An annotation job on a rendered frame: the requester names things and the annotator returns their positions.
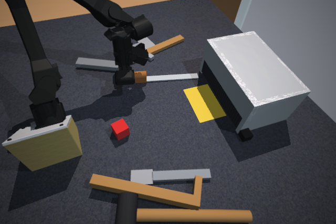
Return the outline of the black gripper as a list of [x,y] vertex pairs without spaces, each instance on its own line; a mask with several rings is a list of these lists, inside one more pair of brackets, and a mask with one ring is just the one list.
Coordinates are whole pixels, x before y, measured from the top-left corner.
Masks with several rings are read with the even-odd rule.
[[115,72],[116,85],[129,85],[135,84],[134,70],[128,64],[129,56],[132,55],[132,46],[126,51],[118,51],[113,48],[115,56],[115,65],[119,66],[119,70]]

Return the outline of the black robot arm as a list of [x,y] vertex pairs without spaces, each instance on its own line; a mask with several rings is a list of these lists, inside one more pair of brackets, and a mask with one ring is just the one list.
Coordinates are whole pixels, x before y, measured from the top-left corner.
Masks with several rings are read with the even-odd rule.
[[[152,23],[142,14],[133,18],[125,13],[122,8],[111,0],[73,0],[91,12],[93,17],[108,28],[104,35],[113,42],[113,47],[118,51],[126,51],[132,46],[132,61],[145,66],[149,53],[145,44],[136,47],[131,44],[131,39],[139,41],[153,34]],[[66,112],[61,102],[56,98],[56,92],[61,86],[57,63],[51,64],[43,50],[37,34],[33,19],[29,13],[25,0],[5,0],[18,28],[23,45],[30,60],[33,74],[34,89],[28,98],[33,104],[29,105],[36,127],[40,129],[63,122]]]

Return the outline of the red cube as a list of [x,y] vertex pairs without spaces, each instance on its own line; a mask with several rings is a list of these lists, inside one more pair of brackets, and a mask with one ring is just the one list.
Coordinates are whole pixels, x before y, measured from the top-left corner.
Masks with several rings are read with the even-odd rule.
[[112,123],[111,127],[118,140],[130,135],[129,127],[123,118]]

